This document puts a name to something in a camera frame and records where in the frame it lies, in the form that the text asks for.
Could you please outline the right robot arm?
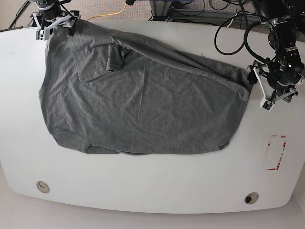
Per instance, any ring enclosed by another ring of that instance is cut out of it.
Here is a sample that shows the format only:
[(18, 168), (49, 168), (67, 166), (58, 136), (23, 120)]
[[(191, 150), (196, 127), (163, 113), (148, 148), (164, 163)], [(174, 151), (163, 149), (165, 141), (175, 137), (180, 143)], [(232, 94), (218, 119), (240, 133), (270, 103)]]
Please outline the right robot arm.
[(36, 24), (36, 40), (46, 41), (56, 27), (67, 29), (67, 34), (73, 36), (76, 31), (76, 21), (80, 18), (78, 10), (67, 10), (64, 4), (69, 0), (35, 0), (37, 12), (32, 13)]

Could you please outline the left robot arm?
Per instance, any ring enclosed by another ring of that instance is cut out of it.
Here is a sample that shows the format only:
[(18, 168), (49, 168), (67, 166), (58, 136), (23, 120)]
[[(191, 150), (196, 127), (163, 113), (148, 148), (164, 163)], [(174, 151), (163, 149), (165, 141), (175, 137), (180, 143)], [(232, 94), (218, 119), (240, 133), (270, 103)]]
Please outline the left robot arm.
[[(275, 103), (284, 100), (291, 102), (297, 96), (296, 86), (305, 79), (305, 65), (296, 46), (296, 34), (305, 31), (305, 2), (303, 0), (254, 0), (254, 16), (259, 20), (249, 23), (242, 1), (238, 1), (241, 11), (230, 19), (242, 17), (245, 22), (243, 43), (240, 48), (228, 55), (237, 54), (242, 48), (255, 58), (249, 66), (248, 81), (259, 83), (263, 92), (260, 107), (271, 111)], [(268, 42), (275, 51), (274, 58), (264, 58), (249, 46), (248, 35), (252, 28), (269, 25)]]

